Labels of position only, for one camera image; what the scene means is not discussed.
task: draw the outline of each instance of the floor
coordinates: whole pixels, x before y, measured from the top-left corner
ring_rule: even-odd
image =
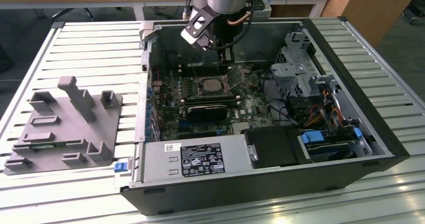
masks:
[[[160,10],[163,13],[180,19],[183,9],[176,7]],[[15,62],[15,66],[0,73],[0,117],[18,90],[22,80],[38,54],[45,38],[49,34],[50,17],[59,9],[46,9],[45,18],[39,18],[41,10],[0,10],[0,43]],[[115,8],[91,8],[96,21],[135,20],[130,7],[120,10]],[[162,20],[164,17],[146,9],[147,19]],[[59,21],[90,21],[85,9],[71,11]],[[406,18],[400,18],[378,47],[379,53],[399,72],[419,96],[425,100],[425,23],[410,25]]]

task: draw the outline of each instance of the metal slat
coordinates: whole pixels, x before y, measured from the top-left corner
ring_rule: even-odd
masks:
[[[71,60],[71,61],[49,61],[43,63],[45,70],[70,69],[70,68],[90,68],[107,66],[128,66],[140,65],[140,57],[123,57],[110,59],[90,59],[90,60]]]
[[[140,24],[103,24],[96,26],[65,26],[63,32],[69,31],[108,31],[108,30],[139,30]]]
[[[96,37],[96,38],[62,38],[62,39],[58,39],[55,46],[126,43],[126,42],[140,42],[140,37],[139,36],[122,36],[122,37]]]
[[[374,78],[356,80],[362,88],[396,86],[396,82],[391,78]]]
[[[90,51],[74,53],[51,53],[46,56],[47,61],[66,61],[66,60],[85,60],[85,59],[103,59],[103,58],[126,58],[140,57],[140,50],[123,51]]]
[[[399,96],[399,95],[404,95],[406,92],[403,89],[400,89],[400,87],[380,87],[380,88],[366,88],[363,89],[367,96],[370,98],[374,97],[386,97],[386,96]]]
[[[391,108],[379,108],[383,118],[394,118],[412,115],[423,115],[423,111],[416,106],[399,106]]]
[[[336,42],[336,41],[356,41],[358,42],[356,37],[354,37],[352,35],[350,35],[350,36],[326,36],[326,39],[328,42]]]
[[[70,31],[62,32],[59,38],[86,38],[86,37],[112,37],[112,36],[138,36],[139,30],[118,31]]]
[[[89,77],[89,76],[108,76],[108,75],[123,75],[135,74],[142,72],[142,66],[126,66],[126,67],[103,67],[103,68],[81,68],[81,69],[62,69],[62,70],[47,70],[41,72],[41,79],[61,78],[69,76],[73,73],[74,76]]]
[[[327,30],[344,30],[344,31],[347,31],[347,27],[343,24],[318,25],[316,27],[322,31],[327,31]]]
[[[315,19],[312,20],[315,25],[330,25],[330,24],[338,24],[342,25],[342,21],[336,19]]]
[[[386,120],[392,129],[414,128],[425,126],[425,117],[414,116],[403,118],[390,118]]]
[[[106,75],[100,77],[81,77],[81,76],[75,76],[75,77],[78,78],[79,87],[138,83],[140,80],[139,74],[120,75],[120,76]],[[54,78],[49,80],[38,80],[34,82],[34,84],[41,89],[46,89],[46,88],[57,88],[58,82],[59,82],[59,78]]]
[[[62,52],[81,52],[81,51],[115,51],[115,50],[131,50],[140,49],[140,43],[112,43],[112,44],[91,44],[91,45],[63,45],[54,46],[53,53]]]
[[[355,41],[355,42],[330,42],[330,45],[332,49],[340,49],[340,48],[362,48],[363,45]]]
[[[67,22],[66,26],[99,26],[116,24],[142,24],[140,21],[92,21],[92,22]]]

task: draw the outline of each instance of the warning label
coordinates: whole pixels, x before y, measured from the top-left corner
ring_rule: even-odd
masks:
[[[184,177],[226,172],[220,143],[182,147],[180,154]]]

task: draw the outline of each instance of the blue tab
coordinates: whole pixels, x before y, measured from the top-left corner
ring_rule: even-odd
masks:
[[[362,133],[362,130],[359,128],[355,128],[355,134],[356,136],[360,138],[362,136],[364,136],[364,134]]]
[[[128,164],[127,163],[116,163],[114,165],[114,172],[120,173],[128,171]]]
[[[320,131],[308,131],[302,135],[302,138],[304,143],[326,141]]]
[[[303,143],[308,143],[310,142],[307,134],[302,135],[302,139],[303,139]]]

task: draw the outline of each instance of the slotted metal table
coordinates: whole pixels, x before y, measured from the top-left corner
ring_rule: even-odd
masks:
[[[154,217],[119,194],[130,176],[114,165],[7,176],[3,164],[33,111],[27,100],[34,91],[61,96],[61,76],[77,76],[92,95],[123,94],[115,158],[135,152],[140,22],[67,23],[50,31],[0,121],[2,223],[425,223],[424,102],[348,22],[314,22],[412,155],[406,162],[342,190]]]

